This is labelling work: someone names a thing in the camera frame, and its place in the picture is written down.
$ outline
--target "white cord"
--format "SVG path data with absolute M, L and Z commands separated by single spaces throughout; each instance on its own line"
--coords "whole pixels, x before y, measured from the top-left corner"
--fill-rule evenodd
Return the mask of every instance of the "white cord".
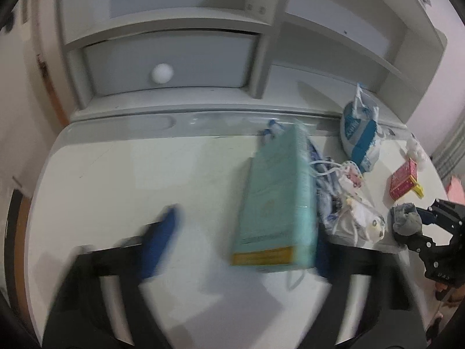
M 317 172 L 316 170 L 312 169 L 313 173 L 315 173 L 317 176 L 327 176 L 330 175 L 331 173 L 334 173 L 335 171 L 339 170 L 342 165 L 339 163 L 336 163 L 334 161 L 326 161 L 326 160 L 316 160 L 316 161 L 310 161 L 309 165 L 315 165 L 315 164 L 329 164 L 329 165 L 334 165 L 334 168 L 331 168 L 330 170 L 320 173 Z

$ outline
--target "white cabinet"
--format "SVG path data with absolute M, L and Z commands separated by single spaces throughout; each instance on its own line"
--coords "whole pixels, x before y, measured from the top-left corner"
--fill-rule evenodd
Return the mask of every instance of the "white cabinet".
M 84 49 L 95 93 L 182 86 L 243 87 L 255 48 L 254 35 L 227 31 L 161 31 L 110 40 Z M 154 67 L 173 76 L 156 83 Z
M 420 0 L 55 2 L 50 31 L 79 120 L 219 108 L 338 117 L 361 83 L 382 123 L 403 126 L 445 45 Z M 159 63 L 174 71 L 162 85 L 150 77 Z

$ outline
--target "white countertop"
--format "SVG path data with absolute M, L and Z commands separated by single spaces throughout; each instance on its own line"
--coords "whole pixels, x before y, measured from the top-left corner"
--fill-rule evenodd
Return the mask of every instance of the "white countertop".
M 328 76 L 273 65 L 261 99 L 251 98 L 238 88 L 160 88 L 120 93 L 92 99 L 76 111 L 73 121 L 114 116 L 115 114 L 160 111 L 237 110 L 292 111 L 340 117 L 353 101 L 356 86 Z M 405 124 L 376 95 L 380 123 L 405 129 Z
M 313 140 L 325 155 L 346 159 L 337 137 Z M 142 138 L 66 145 L 55 152 L 36 190 L 26 237 L 26 288 L 38 336 L 43 335 L 60 274 L 77 246 L 112 247 L 154 221 L 166 205 L 178 203 L 182 224 L 161 265 L 162 274 L 143 285 L 174 346 L 296 347 L 323 302 L 326 281 L 310 272 L 260 274 L 228 264 L 245 164 L 257 145 L 254 136 Z M 393 203 L 387 179 L 404 162 L 404 149 L 403 141 L 384 142 L 380 160 L 366 175 L 376 208 L 384 215 Z M 418 177 L 424 199 L 409 192 L 400 202 L 427 207 L 434 198 L 446 198 L 431 163 Z M 437 244 L 447 244 L 441 231 L 425 227 Z M 410 258 L 428 322 L 436 306 L 433 282 L 422 278 L 418 255 L 411 253 Z M 350 294 L 351 313 L 339 341 L 352 336 L 363 308 L 367 277 L 356 276 L 354 282 L 357 292 Z M 127 338 L 124 324 L 117 316 L 113 319 L 117 336 Z

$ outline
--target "blue gripper pad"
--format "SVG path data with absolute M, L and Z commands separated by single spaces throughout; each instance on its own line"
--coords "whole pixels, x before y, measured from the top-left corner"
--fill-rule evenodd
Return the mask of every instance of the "blue gripper pad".
M 148 226 L 142 236 L 139 276 L 147 279 L 156 275 L 157 265 L 173 236 L 178 221 L 178 208 L 173 206 L 162 219 Z

